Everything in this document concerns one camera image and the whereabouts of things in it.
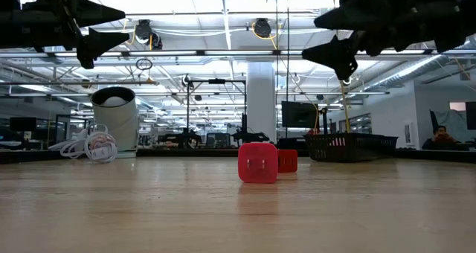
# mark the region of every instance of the wall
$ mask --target wall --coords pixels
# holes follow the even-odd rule
[[[444,112],[449,110],[450,102],[476,101],[476,92],[465,86],[416,86],[415,95],[419,143],[421,145],[426,139],[433,136],[429,110]]]
[[[397,148],[419,148],[414,82],[407,82],[402,88],[390,89],[389,92],[389,95],[370,96],[365,100],[363,106],[352,106],[348,111],[349,118],[370,113],[373,134],[399,137]],[[329,119],[338,123],[345,119],[345,114],[344,112],[331,112],[328,115]],[[414,129],[412,129],[413,145],[405,143],[405,125],[409,123],[414,125]]]

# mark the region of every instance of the red cube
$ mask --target red cube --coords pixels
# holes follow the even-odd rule
[[[238,151],[238,175],[247,183],[275,183],[277,150],[273,144],[243,144]]]
[[[277,172],[290,173],[298,171],[297,150],[277,151]]]

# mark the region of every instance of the computer monitor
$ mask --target computer monitor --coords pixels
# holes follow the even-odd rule
[[[36,118],[12,117],[10,118],[10,130],[12,131],[35,131]]]
[[[466,123],[468,130],[476,130],[476,102],[466,103]]]
[[[318,112],[313,104],[283,101],[281,106],[283,127],[314,128]]]

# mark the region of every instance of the column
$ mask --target column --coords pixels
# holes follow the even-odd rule
[[[248,131],[264,132],[276,143],[276,87],[273,63],[248,63]]]

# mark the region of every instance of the black basket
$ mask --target black basket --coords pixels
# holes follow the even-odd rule
[[[369,161],[389,157],[398,137],[371,134],[305,135],[312,160],[331,162]]]

